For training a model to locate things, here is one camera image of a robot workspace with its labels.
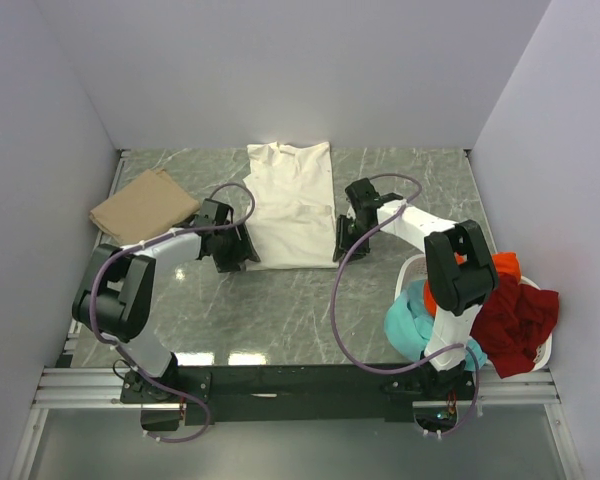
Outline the cream white t shirt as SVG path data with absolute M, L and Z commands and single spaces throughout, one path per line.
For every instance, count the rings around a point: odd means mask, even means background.
M 336 266 L 336 208 L 330 144 L 247 146 L 245 186 L 255 198 L 247 230 L 260 258 L 250 270 Z

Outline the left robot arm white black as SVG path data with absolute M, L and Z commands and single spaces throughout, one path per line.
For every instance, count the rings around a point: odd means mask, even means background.
M 230 205 L 210 198 L 197 213 L 154 238 L 123 247 L 97 246 L 74 297 L 73 319 L 145 374 L 144 389 L 156 401 L 173 399 L 180 388 L 175 354 L 149 327 L 156 277 L 206 257 L 220 273 L 260 261 L 246 221 L 235 220 Z

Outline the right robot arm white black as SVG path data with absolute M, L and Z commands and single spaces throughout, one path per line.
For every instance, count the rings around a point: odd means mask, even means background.
M 329 315 L 340 350 L 357 367 L 379 375 L 418 373 L 420 390 L 440 399 L 458 384 L 466 357 L 474 352 L 468 342 L 482 306 L 499 285 L 499 276 L 480 225 L 473 220 L 454 222 L 412 204 L 417 197 L 380 194 L 370 178 L 345 188 L 350 214 L 336 222 L 333 260 L 339 263 L 332 287 Z M 406 367 L 383 370 L 364 364 L 347 350 L 336 324 L 336 297 L 349 260 L 369 253 L 370 238 L 391 234 L 425 256 L 427 282 L 437 304 L 431 337 L 420 358 Z

